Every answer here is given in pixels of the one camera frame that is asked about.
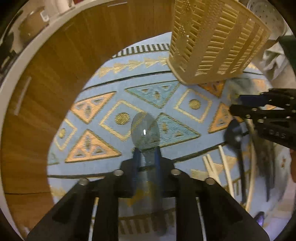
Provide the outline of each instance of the gold dot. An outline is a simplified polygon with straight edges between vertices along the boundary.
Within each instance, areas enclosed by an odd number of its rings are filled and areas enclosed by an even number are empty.
[[[128,123],[129,120],[130,120],[130,116],[126,112],[119,113],[115,117],[115,122],[118,125],[124,125],[124,124]]]
[[[198,110],[200,108],[200,106],[201,106],[201,104],[197,99],[193,99],[193,100],[189,101],[189,107],[191,109]]]
[[[61,139],[64,138],[65,134],[66,134],[66,129],[65,128],[61,129],[59,131],[59,138],[61,138]]]

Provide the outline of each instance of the screw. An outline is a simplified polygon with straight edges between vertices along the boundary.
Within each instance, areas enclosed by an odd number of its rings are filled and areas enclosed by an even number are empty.
[[[208,177],[206,180],[205,180],[206,184],[209,184],[209,185],[214,185],[215,184],[215,180],[211,177]]]
[[[89,180],[87,178],[80,178],[78,183],[79,185],[86,186],[89,183]]]
[[[181,171],[179,169],[172,169],[170,172],[174,176],[177,176],[177,175],[181,174]]]
[[[122,176],[122,175],[123,175],[123,170],[117,169],[117,170],[115,170],[115,171],[113,172],[113,174],[114,174],[115,176]]]

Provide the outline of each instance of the plastic basket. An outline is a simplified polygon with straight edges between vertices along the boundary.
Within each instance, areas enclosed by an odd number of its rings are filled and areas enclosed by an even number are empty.
[[[176,0],[168,66],[185,85],[242,73],[268,40],[268,27],[235,0]]]

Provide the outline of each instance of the spoon handle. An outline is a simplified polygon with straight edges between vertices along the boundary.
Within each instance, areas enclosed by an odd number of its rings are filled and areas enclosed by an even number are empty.
[[[242,157],[242,150],[237,150],[238,163],[239,163],[239,174],[241,177],[241,188],[242,188],[242,203],[246,203],[247,195],[246,195],[246,177],[244,174],[244,161]]]

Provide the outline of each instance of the black spoon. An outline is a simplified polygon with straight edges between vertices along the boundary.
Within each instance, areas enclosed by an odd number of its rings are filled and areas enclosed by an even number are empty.
[[[241,188],[242,188],[242,203],[247,201],[246,195],[246,178],[244,175],[244,162],[242,157],[242,128],[236,119],[233,119],[225,133],[224,140],[226,143],[236,152],[239,163],[239,174],[241,178]]]

